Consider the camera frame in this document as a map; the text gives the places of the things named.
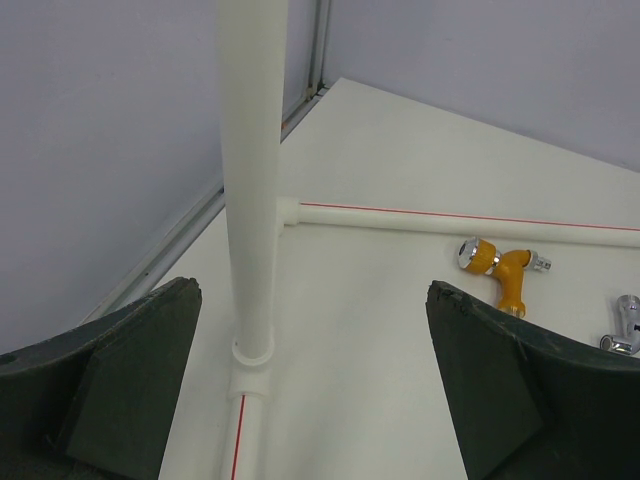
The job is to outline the white PVC pipe frame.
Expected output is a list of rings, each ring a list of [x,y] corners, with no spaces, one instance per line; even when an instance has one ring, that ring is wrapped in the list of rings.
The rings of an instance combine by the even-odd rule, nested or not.
[[[277,198],[288,4],[220,1],[216,58],[220,138],[235,304],[229,397],[235,413],[223,450],[224,479],[255,479],[275,349],[273,305],[277,236],[284,211],[326,225],[636,248],[639,231],[596,225],[430,212],[300,205]]]

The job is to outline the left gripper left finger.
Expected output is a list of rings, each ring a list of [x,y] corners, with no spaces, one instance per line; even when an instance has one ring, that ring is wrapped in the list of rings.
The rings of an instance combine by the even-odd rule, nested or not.
[[[158,478],[201,306],[178,277],[3,354],[2,478]]]

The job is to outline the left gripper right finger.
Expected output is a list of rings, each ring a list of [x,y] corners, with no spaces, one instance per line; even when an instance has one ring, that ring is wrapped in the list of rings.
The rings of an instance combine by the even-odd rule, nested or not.
[[[638,478],[638,359],[444,281],[430,285],[426,315],[468,478]]]

